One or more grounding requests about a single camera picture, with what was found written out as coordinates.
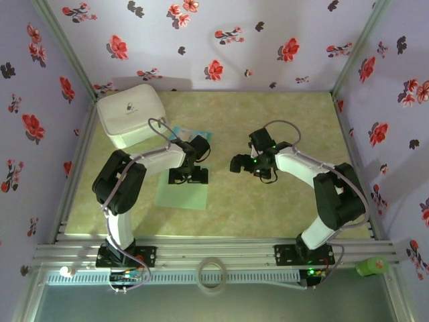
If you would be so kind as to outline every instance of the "white tape roll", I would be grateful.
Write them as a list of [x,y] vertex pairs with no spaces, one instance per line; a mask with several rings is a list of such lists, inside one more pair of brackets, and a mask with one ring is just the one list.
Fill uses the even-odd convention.
[[[215,286],[215,287],[206,286],[201,281],[202,269],[204,267],[206,267],[207,265],[209,265],[209,264],[216,265],[217,267],[219,267],[219,269],[222,272],[221,283],[219,285]],[[198,287],[201,290],[203,290],[205,293],[207,293],[207,294],[218,294],[218,293],[222,292],[225,289],[226,285],[227,285],[227,268],[221,262],[221,260],[218,259],[217,257],[208,257],[208,258],[205,258],[205,259],[203,259],[201,261],[201,263],[196,268],[195,279],[196,279],[196,284],[198,285]]]

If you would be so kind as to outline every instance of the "white pouch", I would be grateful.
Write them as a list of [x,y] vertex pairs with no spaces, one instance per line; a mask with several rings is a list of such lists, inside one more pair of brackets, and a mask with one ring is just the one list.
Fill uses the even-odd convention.
[[[150,117],[167,124],[164,106],[154,88],[147,84],[103,97],[97,103],[97,111],[103,129],[118,149],[156,136],[147,124]],[[152,125],[161,133],[167,130],[156,122]]]

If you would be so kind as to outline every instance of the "green object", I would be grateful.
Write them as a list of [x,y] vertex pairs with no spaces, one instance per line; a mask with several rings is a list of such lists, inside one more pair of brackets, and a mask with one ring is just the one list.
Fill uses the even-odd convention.
[[374,256],[356,264],[357,274],[361,276],[383,274],[387,270],[389,270],[389,262],[381,256]]
[[163,171],[156,191],[155,206],[206,210],[208,184],[168,184],[168,170]]

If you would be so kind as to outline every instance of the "green mottled surface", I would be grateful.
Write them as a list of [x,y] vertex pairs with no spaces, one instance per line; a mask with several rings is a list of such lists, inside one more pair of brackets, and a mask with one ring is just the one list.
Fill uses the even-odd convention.
[[[161,92],[172,127],[213,133],[210,182],[205,211],[155,206],[159,174],[141,188],[132,209],[136,237],[144,235],[296,237],[316,218],[314,191],[290,174],[275,184],[262,184],[249,173],[229,172],[236,154],[249,153],[248,135],[272,119],[287,119],[302,130],[299,149],[340,164],[349,157],[329,93]],[[285,124],[269,132],[277,142],[294,142],[296,133]],[[151,138],[125,149],[143,152],[164,145]],[[104,216],[91,185],[115,150],[99,121],[66,228],[68,234],[104,234]],[[365,227],[341,237],[368,237]]]

